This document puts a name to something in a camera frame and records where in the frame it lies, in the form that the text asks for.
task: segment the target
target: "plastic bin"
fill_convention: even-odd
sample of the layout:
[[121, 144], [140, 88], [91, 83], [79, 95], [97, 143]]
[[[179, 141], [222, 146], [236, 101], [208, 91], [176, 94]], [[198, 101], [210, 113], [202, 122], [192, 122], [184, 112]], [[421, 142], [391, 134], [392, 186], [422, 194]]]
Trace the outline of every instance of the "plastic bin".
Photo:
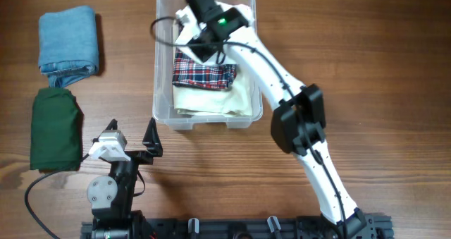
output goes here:
[[[255, 0], [218, 0], [227, 4], [246, 4], [254, 12], [257, 20]], [[186, 6], [185, 0], [156, 0], [156, 17], [175, 16], [175, 12]], [[172, 37], [172, 22], [161, 21], [156, 25], [156, 35], [170, 42]], [[173, 48], [156, 42], [155, 44], [155, 78], [153, 114], [158, 123], [165, 123], [174, 130], [191, 130], [195, 123], [226, 123], [228, 128], [248, 128], [253, 121], [263, 115], [261, 92], [252, 81], [249, 85], [252, 91], [252, 116], [190, 116], [179, 115], [174, 109], [173, 101]]]

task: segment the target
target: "cream folded cloth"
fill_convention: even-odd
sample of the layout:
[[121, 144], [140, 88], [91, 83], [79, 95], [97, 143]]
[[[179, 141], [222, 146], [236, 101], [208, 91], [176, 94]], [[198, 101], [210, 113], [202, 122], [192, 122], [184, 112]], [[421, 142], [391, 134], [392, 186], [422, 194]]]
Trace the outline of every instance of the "cream folded cloth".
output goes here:
[[227, 90], [173, 86], [174, 109], [193, 116], [252, 116], [252, 83], [240, 67], [236, 71], [237, 77]]

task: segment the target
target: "dark green folded cloth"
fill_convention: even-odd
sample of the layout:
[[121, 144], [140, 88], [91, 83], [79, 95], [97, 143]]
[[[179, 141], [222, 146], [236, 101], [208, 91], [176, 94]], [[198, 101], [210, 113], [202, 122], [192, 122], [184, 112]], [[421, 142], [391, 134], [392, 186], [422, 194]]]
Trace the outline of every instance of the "dark green folded cloth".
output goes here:
[[71, 170], [80, 166], [81, 117], [69, 90], [39, 90], [33, 103], [30, 169]]

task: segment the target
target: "plaid cloth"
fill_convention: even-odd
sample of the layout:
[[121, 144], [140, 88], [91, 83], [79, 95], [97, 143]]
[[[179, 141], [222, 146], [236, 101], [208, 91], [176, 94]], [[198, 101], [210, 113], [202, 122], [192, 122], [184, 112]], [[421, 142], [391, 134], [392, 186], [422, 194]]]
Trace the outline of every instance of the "plaid cloth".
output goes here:
[[237, 75], [235, 68], [236, 65], [203, 66], [176, 49], [172, 84], [176, 87], [224, 90], [233, 83]]

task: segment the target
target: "wooden tabletop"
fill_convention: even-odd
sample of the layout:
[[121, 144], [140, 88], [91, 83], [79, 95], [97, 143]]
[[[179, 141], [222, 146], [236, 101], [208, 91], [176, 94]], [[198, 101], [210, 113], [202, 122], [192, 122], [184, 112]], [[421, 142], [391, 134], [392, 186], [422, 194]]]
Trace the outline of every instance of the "wooden tabletop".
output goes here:
[[[48, 238], [28, 214], [38, 19], [90, 5], [101, 16], [102, 72], [68, 89], [85, 120], [87, 152], [112, 118], [141, 149], [152, 116], [156, 0], [0, 0], [0, 238]], [[393, 217], [396, 238], [451, 237], [451, 0], [257, 0], [261, 40], [297, 78], [324, 92], [330, 154], [365, 212]], [[234, 219], [319, 215], [301, 166], [270, 136], [271, 110], [248, 129], [174, 131], [158, 125], [164, 155], [141, 166], [133, 209], [147, 218]], [[87, 184], [109, 165], [38, 184], [30, 203], [62, 238], [91, 221]]]

